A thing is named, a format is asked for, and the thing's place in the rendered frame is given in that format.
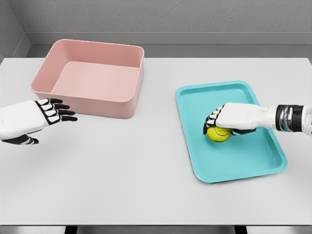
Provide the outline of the yellow tennis ball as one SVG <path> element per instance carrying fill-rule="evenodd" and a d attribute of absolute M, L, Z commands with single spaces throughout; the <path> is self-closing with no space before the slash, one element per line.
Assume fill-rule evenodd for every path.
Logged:
<path fill-rule="evenodd" d="M 206 135 L 213 142 L 224 142 L 227 141 L 232 134 L 231 129 L 221 128 L 221 127 L 209 127 L 207 129 Z"/>

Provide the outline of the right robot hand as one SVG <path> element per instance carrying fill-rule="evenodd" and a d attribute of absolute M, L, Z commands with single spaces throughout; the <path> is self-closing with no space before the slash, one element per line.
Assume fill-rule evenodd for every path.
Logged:
<path fill-rule="evenodd" d="M 206 117 L 203 134 L 210 127 L 230 129 L 234 136 L 253 133 L 259 127 L 258 121 L 263 110 L 263 107 L 255 104 L 228 102 Z"/>

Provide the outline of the pink rectangular basket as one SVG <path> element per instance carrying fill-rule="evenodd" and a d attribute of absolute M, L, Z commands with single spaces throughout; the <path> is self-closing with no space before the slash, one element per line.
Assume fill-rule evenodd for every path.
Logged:
<path fill-rule="evenodd" d="M 61 99 L 78 114 L 131 118 L 144 77 L 144 55 L 134 45 L 61 39 L 30 88 L 39 99 Z"/>

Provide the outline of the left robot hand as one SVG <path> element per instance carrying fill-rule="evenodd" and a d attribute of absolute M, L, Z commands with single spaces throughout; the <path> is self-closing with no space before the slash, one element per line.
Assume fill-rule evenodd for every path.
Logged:
<path fill-rule="evenodd" d="M 77 121 L 75 112 L 61 99 L 46 98 L 0 108 L 0 141 L 14 145 L 38 144 L 31 133 L 66 121 Z"/>

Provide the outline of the blue rectangular tray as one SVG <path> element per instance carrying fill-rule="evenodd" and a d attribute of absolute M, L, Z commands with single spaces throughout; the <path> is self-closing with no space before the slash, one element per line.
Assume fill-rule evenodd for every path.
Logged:
<path fill-rule="evenodd" d="M 206 117 L 227 102 L 258 104 L 251 86 L 228 81 L 184 86 L 175 93 L 180 121 L 194 174 L 203 182 L 266 176 L 283 172 L 286 156 L 273 131 L 256 131 L 234 136 L 218 130 L 213 139 L 203 132 Z"/>

